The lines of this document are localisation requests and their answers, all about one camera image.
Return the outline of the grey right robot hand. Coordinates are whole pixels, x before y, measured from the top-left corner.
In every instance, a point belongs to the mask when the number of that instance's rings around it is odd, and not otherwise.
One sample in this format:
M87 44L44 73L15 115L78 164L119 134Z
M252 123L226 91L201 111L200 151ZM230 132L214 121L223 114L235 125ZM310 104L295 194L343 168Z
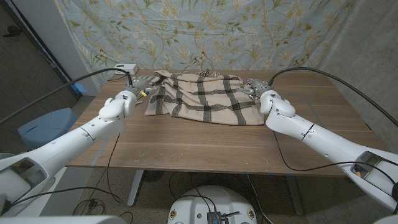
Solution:
M273 87L267 82L254 78L247 79L246 85L237 88L238 91L251 97L260 97L263 93L272 89Z

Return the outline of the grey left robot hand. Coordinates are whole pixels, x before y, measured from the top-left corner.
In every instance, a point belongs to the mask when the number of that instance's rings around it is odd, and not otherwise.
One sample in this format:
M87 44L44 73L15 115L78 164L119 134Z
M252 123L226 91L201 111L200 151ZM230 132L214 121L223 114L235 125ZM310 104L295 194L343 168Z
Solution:
M145 90L149 83L155 78L155 76L139 76L133 77L131 83L127 84L126 90L138 96L141 91Z

